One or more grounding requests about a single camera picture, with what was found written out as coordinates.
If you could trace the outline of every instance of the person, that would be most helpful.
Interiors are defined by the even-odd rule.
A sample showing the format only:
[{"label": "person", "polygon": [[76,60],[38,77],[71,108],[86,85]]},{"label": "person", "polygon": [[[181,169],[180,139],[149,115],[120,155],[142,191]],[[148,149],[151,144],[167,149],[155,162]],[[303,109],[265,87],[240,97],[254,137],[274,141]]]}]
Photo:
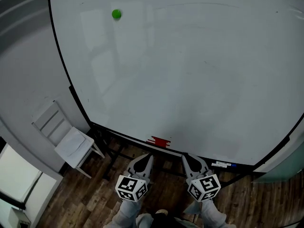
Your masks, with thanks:
[{"label": "person", "polygon": [[[202,169],[206,163],[194,155],[184,154],[182,156],[184,169],[188,179],[193,179],[190,176],[197,176],[202,173]],[[153,156],[151,154],[142,155],[131,161],[125,172],[125,176],[133,175],[133,178],[138,178],[150,181],[147,177],[150,176],[153,163]],[[132,202],[123,200],[119,211],[113,217],[112,221],[105,225],[105,228],[197,228],[194,223],[188,220],[173,217],[164,209],[157,211],[153,216],[151,214],[139,214],[142,207],[142,202]],[[192,202],[184,211],[187,214],[198,214],[203,219],[204,228],[236,228],[235,225],[227,224],[226,214],[218,211],[211,199],[203,200],[202,202]]]}]

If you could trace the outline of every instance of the metal frame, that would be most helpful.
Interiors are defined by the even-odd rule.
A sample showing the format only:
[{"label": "metal frame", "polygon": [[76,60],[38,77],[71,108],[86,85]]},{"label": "metal frame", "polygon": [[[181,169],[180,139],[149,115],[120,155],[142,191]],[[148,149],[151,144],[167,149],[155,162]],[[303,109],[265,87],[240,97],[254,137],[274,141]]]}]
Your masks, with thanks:
[{"label": "metal frame", "polygon": [[[118,132],[116,132],[116,131],[114,131],[114,130],[111,130],[111,129],[108,129],[108,128],[106,128],[106,127],[103,127],[103,126],[100,126],[100,125],[98,125],[98,124],[95,124],[95,123],[93,123],[93,122],[91,122],[91,120],[89,119],[89,117],[87,116],[87,114],[86,114],[86,112],[85,112],[85,110],[84,110],[84,108],[83,108],[83,106],[82,106],[82,104],[81,104],[81,102],[80,102],[80,100],[79,100],[79,98],[78,98],[78,96],[77,96],[77,94],[76,94],[76,92],[75,92],[75,90],[74,90],[74,87],[73,87],[73,83],[72,83],[72,81],[71,81],[71,78],[70,78],[70,76],[69,76],[69,74],[68,74],[68,71],[67,71],[67,68],[66,68],[66,65],[65,65],[65,63],[64,63],[64,60],[63,60],[63,57],[62,57],[62,54],[61,54],[61,51],[60,51],[60,47],[59,47],[59,43],[58,43],[58,39],[57,39],[57,36],[56,36],[56,31],[55,31],[55,27],[54,27],[54,21],[53,21],[53,16],[52,16],[52,8],[51,8],[51,2],[50,2],[50,0],[48,0],[48,7],[49,7],[49,13],[50,13],[50,18],[51,18],[51,24],[52,24],[52,29],[53,29],[53,33],[54,33],[54,38],[55,38],[55,42],[56,42],[56,46],[57,46],[57,49],[58,49],[58,52],[59,52],[59,56],[60,56],[60,59],[61,59],[61,62],[62,62],[62,65],[63,65],[63,67],[64,67],[64,69],[65,69],[65,72],[66,72],[66,76],[67,76],[67,78],[68,78],[68,80],[69,80],[69,82],[70,82],[70,84],[71,84],[71,86],[69,87],[70,88],[70,91],[71,91],[71,93],[72,93],[72,95],[73,95],[73,97],[74,97],[74,99],[75,99],[75,101],[76,101],[76,103],[77,103],[77,105],[78,105],[78,107],[79,107],[79,109],[80,109],[80,111],[81,111],[81,113],[82,113],[82,115],[84,116],[84,118],[85,118],[85,120],[87,121],[87,123],[89,124],[89,126],[91,127],[91,129],[95,132],[96,131],[96,128],[98,127],[101,131],[103,131],[104,133],[110,133],[111,135],[113,134],[113,135],[115,135],[115,137],[116,138],[123,138],[123,136],[124,137],[126,137],[125,139],[124,139],[124,141],[125,142],[127,142],[127,143],[130,143],[130,144],[132,144],[132,145],[134,145],[134,146],[137,146],[137,147],[140,147],[140,148],[146,148],[146,146],[144,146],[144,145],[142,145],[142,144],[139,144],[138,142],[140,142],[140,143],[145,143],[146,145],[150,145],[150,146],[153,146],[153,147],[156,147],[156,148],[159,148],[159,149],[161,149],[159,146],[157,146],[157,145],[155,145],[155,144],[152,144],[152,143],[148,143],[148,142],[144,142],[144,141],[142,141],[142,140],[138,140],[138,139],[135,139],[135,138],[132,138],[132,137],[130,137],[130,136],[127,136],[127,135],[125,135],[125,134],[122,134],[122,133],[118,133]],[[240,168],[239,170],[240,170],[240,172],[241,172],[241,174],[240,175],[238,175],[237,177],[235,177],[235,178],[233,178],[233,179],[231,179],[230,181],[228,181],[228,182],[226,182],[225,184],[223,184],[222,185],[222,188],[223,187],[226,187],[226,186],[228,186],[228,185],[230,185],[230,184],[232,184],[232,183],[234,183],[234,182],[236,182],[236,181],[238,181],[239,179],[241,179],[241,178],[243,178],[243,177],[245,177],[245,176],[247,176],[247,175],[249,175],[249,174],[251,174],[255,169],[257,169],[258,167],[260,167],[262,164],[264,164],[266,161],[268,161],[271,157],[273,157],[280,149],[282,149],[288,142],[289,142],[289,136],[290,136],[290,134],[295,130],[295,128],[299,125],[299,123],[302,121],[302,119],[304,118],[304,113],[303,113],[303,115],[300,117],[300,119],[298,120],[298,122],[295,124],[295,126],[292,128],[292,130],[287,134],[287,136],[269,153],[269,154],[267,154],[263,159],[261,159],[257,164],[255,164],[255,165],[244,165],[244,166],[247,166],[247,168]],[[120,153],[118,152],[118,153],[116,153],[116,155],[112,155],[112,153],[111,153],[111,150],[109,150],[108,149],[108,147],[107,146],[105,146],[105,150],[107,151],[107,153],[109,154],[109,156],[112,158],[112,161],[111,161],[111,163],[110,163],[110,165],[109,166],[112,166],[113,165],[113,163],[115,162],[115,160],[116,160],[116,158],[117,158],[117,155],[119,155]],[[170,151],[170,152],[177,152],[177,151],[175,151],[175,150],[171,150],[171,149],[166,149],[166,150],[168,150],[168,151]],[[222,168],[220,168],[222,171],[232,171],[232,169],[230,169],[230,168],[227,168],[227,169],[222,169]]]}]

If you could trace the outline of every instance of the wooden floor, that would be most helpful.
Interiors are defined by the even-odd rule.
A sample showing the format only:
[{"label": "wooden floor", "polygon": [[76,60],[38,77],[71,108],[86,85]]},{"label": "wooden floor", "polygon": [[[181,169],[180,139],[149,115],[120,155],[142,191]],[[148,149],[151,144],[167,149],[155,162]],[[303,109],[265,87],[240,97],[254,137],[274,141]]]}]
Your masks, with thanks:
[{"label": "wooden floor", "polygon": [[[119,143],[112,141],[111,147],[118,149]],[[147,153],[129,146],[122,151],[131,157]],[[176,159],[154,155],[154,164],[168,170],[180,171],[181,162]],[[94,152],[83,165],[92,175],[88,179],[78,171],[69,168],[52,200],[48,204],[38,227],[97,227],[111,221],[121,205],[121,199],[114,191],[118,176],[126,169],[129,160],[118,157],[110,171],[110,181],[102,179],[110,163],[109,156],[102,159]],[[228,181],[233,173],[217,173],[220,181]],[[193,198],[187,193],[185,178],[153,170],[152,185],[143,198],[141,212],[154,213],[167,209],[171,214],[194,221],[202,227],[198,216],[183,214]],[[238,182],[220,190],[215,198],[219,211],[227,214],[227,223],[238,228],[282,227],[299,221],[304,215],[304,174],[294,176],[290,181],[271,184],[251,183],[253,176],[246,176]]]}]

